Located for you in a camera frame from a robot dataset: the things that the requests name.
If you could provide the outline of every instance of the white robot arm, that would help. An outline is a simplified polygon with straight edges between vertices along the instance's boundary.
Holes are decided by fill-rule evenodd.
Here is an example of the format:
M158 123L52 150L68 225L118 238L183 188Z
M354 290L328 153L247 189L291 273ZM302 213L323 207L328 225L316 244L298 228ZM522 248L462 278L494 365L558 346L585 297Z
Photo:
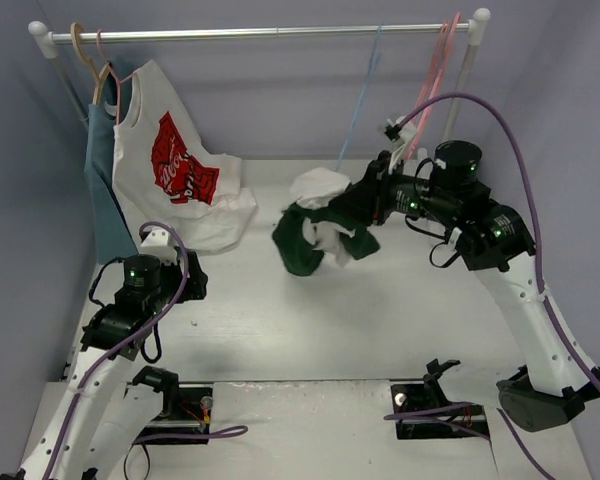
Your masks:
M0 480L105 480L147 424L161 412L168 414L178 397L178 376L147 366L111 420L102 422L115 389L151 332L148 323L176 301L206 296L207 277L196 255L184 253L183 273L170 229L165 228L154 228L140 254L124 259L124 285L114 304L99 310L85 327L75 369L49 426L19 472Z
M399 128L387 128L397 148ZM471 402L500 408L527 431L572 420L585 402L600 397L600 367L573 337L549 290L538 290L536 246L524 221L478 181L480 149L469 142L445 142L436 148L435 160L423 160L413 177L402 174L402 164L392 168L393 157L381 152L362 180L329 206L365 225L382 225L393 212L402 213L409 228L450 245L455 253L449 261L432 264L446 268L462 258L502 311L525 358L524 366L498 368L431 362L424 381L437 397L432 406ZM429 179L418 178L427 163L433 165ZM412 221L419 218L442 224L445 234L417 227Z

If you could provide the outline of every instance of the metal rod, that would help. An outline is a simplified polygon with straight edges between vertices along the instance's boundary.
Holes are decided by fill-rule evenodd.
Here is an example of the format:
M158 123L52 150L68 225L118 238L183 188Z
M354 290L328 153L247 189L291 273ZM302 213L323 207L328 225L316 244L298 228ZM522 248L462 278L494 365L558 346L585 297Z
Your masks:
M62 61L59 57L50 58L49 61L51 62L51 65L53 65L53 69L56 71L56 74L60 78L60 82L62 83L62 86L64 87L65 91L67 92L67 95L69 95L69 100L71 101L73 108L77 112L80 122L82 122L84 128L87 131L89 131L89 115L87 113L87 110L84 108L84 105L80 101L78 92L76 92L76 89L74 88L73 83L69 78L69 75L67 75L67 71L65 70L64 65L62 64Z
M473 61L478 53L478 47L482 43L485 29L491 19L491 12L488 8L479 8L473 13L473 28L469 30L469 42L467 44L467 50L465 51L464 58L462 59L462 66L460 67L460 73L458 74L458 80L456 82L456 92L464 92L469 80L469 74L473 68ZM453 133L453 127L456 124L458 118L458 112L460 111L460 99L454 98L451 101L451 107L449 108L449 115L447 115L447 121L444 125L444 133L442 134L442 141L446 142L451 138Z
M469 22L459 23L456 31L468 32ZM437 33L441 23L421 25L383 25L382 33ZM247 38L308 37L327 35L371 35L378 31L377 25L351 27L273 27L273 28L231 28L217 30L156 30L144 32L102 32L100 43L175 42L188 40L227 40ZM71 45L71 34L51 33L55 45ZM85 44L96 43L95 33L81 33L80 40Z
M473 68L473 61L476 58L476 53L478 53L478 45L467 46L467 51L464 54L464 59L462 60L462 67L460 67L460 73L458 74L458 80L456 82L456 92L464 92L465 87L467 86L467 81L469 80L469 74L471 73L471 69ZM456 124L459 112L460 99L454 98L453 100L451 100L449 115L447 116L447 121L444 125L444 133L442 134L443 142L446 142L451 138L451 134L453 133L453 127Z

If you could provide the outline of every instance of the clothing rack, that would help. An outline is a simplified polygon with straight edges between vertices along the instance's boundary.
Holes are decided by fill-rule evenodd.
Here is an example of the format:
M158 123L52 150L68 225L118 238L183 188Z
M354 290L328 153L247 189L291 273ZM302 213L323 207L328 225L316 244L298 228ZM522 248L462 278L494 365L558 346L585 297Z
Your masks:
M467 50L462 60L460 73L456 80L456 91L463 91L466 87L469 74L482 42L487 22L491 12L486 8L479 8L473 18L456 26L457 32L469 33ZM441 23L415 24L415 25L382 25L382 34L407 34L407 33L438 33L442 28ZM144 32L102 32L101 43L140 43L140 42L175 42L175 41L207 41L207 40L241 40L241 39L267 39L284 37L316 37L334 35L372 35L378 31L378 26L360 25L349 27L272 27L272 28L233 28L216 30L156 30ZM88 126L87 110L69 78L67 71L58 56L59 45L71 45L71 34L55 33L49 31L42 22L31 22L29 33L33 36L42 51L44 58L49 60L60 78L62 85L75 108L80 121ZM95 44L96 33L81 33L80 41L83 44ZM459 99L454 99L449 108L449 114L444 127L443 140L451 137L453 126L460 109Z

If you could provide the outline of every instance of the vertical pole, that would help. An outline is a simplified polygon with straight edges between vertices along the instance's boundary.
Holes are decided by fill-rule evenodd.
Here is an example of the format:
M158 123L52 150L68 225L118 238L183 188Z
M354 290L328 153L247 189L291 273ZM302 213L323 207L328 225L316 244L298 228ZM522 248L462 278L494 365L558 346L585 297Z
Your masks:
M76 92L69 75L67 75L67 71L62 64L62 61L58 57L58 47L51 40L51 33L49 33L49 29L42 22L31 22L29 24L29 33L33 36L34 40L40 47L42 51L42 55L44 58L51 62L53 69L55 70L62 86L64 87L67 95L69 96L69 100L73 105L76 113L78 114L78 118L82 122L82 125L86 130L89 129L88 123L88 115L87 111L84 108L84 105L80 101L80 97L78 96L78 92Z
M491 18L491 12L487 8L479 8L473 14L473 19L469 20L469 43L467 50L462 60L462 67L460 68L460 74L458 75L458 81L456 82L456 92L463 92L467 86L469 80L469 74L473 68L473 62L478 53L478 47L482 42L484 36L484 30L487 27L487 22ZM447 116L447 122L444 126L444 133L442 135L442 141L446 142L451 138L453 133L453 127L458 118L458 112L460 111L460 99L454 98L451 101L451 108L449 108L449 115Z

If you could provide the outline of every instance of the brown hanger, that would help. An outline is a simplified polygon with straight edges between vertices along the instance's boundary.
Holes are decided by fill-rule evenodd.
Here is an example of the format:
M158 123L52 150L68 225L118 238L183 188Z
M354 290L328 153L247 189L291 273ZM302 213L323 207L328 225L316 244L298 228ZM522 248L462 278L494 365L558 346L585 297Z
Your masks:
M86 65L91 72L91 76L93 76L93 81L95 82L96 86L93 90L92 103L94 105L98 105L100 103L100 98L102 97L104 83L109 76L109 72L111 71L111 65L109 63L105 63L100 69L100 73L98 73L98 69L96 68L96 64L93 62L93 59L86 55L82 50L82 44L80 43L80 34L82 32L84 32L82 25L77 22L71 24L71 43L73 44L73 49L76 52L78 59Z

